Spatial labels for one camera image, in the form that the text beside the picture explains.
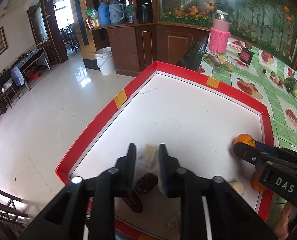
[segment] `red tray border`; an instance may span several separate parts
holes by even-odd
[[[131,97],[133,93],[156,71],[161,71],[170,75],[174,75],[180,78],[184,78],[195,82],[197,84],[208,87],[212,90],[216,90],[224,95],[227,95],[245,105],[249,108],[254,109],[260,113],[265,143],[270,146],[274,146],[273,130],[271,126],[270,117],[268,110],[265,105],[250,97],[246,93],[227,85],[223,82],[219,82],[217,88],[209,86],[207,84],[208,76],[188,70],[182,67],[178,67],[172,64],[156,61],[149,67],[147,67],[142,73],[140,73],[136,78],[134,78],[125,88],[125,93],[127,98]],[[65,154],[57,168],[55,169],[55,174],[60,178],[60,180],[67,184],[70,180],[68,173],[73,168],[75,163],[78,161],[79,157],[83,154],[86,148],[91,144],[95,136],[101,131],[105,124],[113,117],[113,115],[118,111],[114,99],[112,99],[103,110],[90,122],[86,129],[77,138],[68,152]],[[263,192],[261,203],[258,210],[258,215],[266,221],[268,216],[268,211],[271,205],[273,192],[267,190]],[[139,239],[141,235],[145,235],[135,228],[115,219],[115,227],[121,232],[127,234],[133,239]]]

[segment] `pink knitted bottle cover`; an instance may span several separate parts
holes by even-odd
[[[210,28],[210,50],[224,54],[226,52],[228,38],[231,37],[230,32],[222,32]]]

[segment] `floral glass panel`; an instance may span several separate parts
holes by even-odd
[[[160,0],[161,21],[212,26],[226,11],[230,33],[291,65],[297,41],[297,9],[291,0]]]

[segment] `white bucket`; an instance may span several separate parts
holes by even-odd
[[[102,75],[110,75],[115,72],[111,47],[99,49],[95,52],[95,58],[97,59],[97,66],[100,68]]]

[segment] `pink thermos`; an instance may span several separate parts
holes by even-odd
[[[216,12],[217,14],[213,20],[213,27],[211,27],[210,31],[210,50],[224,54],[226,52],[228,38],[231,37],[231,34],[228,31],[228,13],[220,10],[217,10]]]

